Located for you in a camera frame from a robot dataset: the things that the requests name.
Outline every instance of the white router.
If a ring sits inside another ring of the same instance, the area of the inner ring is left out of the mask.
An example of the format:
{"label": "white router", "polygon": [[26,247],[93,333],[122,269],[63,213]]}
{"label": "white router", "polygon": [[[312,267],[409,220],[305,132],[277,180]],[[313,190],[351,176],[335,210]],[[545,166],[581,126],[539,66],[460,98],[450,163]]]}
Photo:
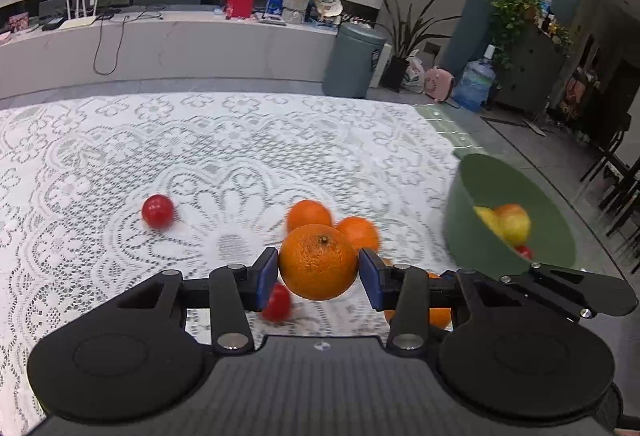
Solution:
{"label": "white router", "polygon": [[82,14],[80,17],[80,0],[76,0],[76,11],[74,13],[75,17],[71,17],[71,2],[70,0],[66,0],[66,22],[60,25],[59,30],[64,28],[79,28],[80,26],[89,26],[93,25],[96,20],[95,12],[98,9],[98,0],[89,0],[89,4],[94,4],[94,13],[91,16],[86,15],[86,4],[84,0],[82,0]]}

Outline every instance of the red box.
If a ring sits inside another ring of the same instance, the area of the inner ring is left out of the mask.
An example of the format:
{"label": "red box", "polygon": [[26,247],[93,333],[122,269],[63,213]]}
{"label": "red box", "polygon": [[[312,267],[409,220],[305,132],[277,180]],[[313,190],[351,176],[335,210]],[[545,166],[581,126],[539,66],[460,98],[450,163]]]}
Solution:
{"label": "red box", "polygon": [[250,18],[254,12],[254,0],[226,0],[228,18]]}

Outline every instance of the dark gray cabinet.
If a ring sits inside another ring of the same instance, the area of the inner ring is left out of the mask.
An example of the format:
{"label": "dark gray cabinet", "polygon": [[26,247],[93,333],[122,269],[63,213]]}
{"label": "dark gray cabinet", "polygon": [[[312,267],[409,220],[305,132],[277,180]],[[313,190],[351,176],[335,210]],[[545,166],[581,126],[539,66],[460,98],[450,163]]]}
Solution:
{"label": "dark gray cabinet", "polygon": [[565,60],[564,51],[549,36],[528,26],[511,54],[513,67],[499,76],[502,89],[494,101],[532,115],[544,111]]}

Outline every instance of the black plant pot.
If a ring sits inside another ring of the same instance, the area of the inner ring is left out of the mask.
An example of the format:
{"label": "black plant pot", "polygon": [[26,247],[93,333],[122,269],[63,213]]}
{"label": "black plant pot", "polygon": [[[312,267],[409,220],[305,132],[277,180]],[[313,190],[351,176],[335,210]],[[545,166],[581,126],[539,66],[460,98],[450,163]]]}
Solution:
{"label": "black plant pot", "polygon": [[385,88],[393,91],[399,91],[402,84],[402,78],[406,69],[409,67],[409,61],[399,57],[392,57],[389,64],[386,65],[385,73],[382,74],[380,84]]}

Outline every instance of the yellow apple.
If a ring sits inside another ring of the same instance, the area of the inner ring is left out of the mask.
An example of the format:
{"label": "yellow apple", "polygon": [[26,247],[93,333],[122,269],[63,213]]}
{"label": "yellow apple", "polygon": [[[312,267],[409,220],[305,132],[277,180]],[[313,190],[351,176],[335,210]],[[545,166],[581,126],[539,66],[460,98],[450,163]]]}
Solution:
{"label": "yellow apple", "polygon": [[496,236],[504,240],[504,234],[502,233],[500,222],[495,212],[489,209],[489,207],[474,207],[474,210],[484,224],[489,227]]}
{"label": "yellow apple", "polygon": [[531,232],[531,219],[520,205],[513,203],[494,209],[504,240],[514,247],[525,245]]}

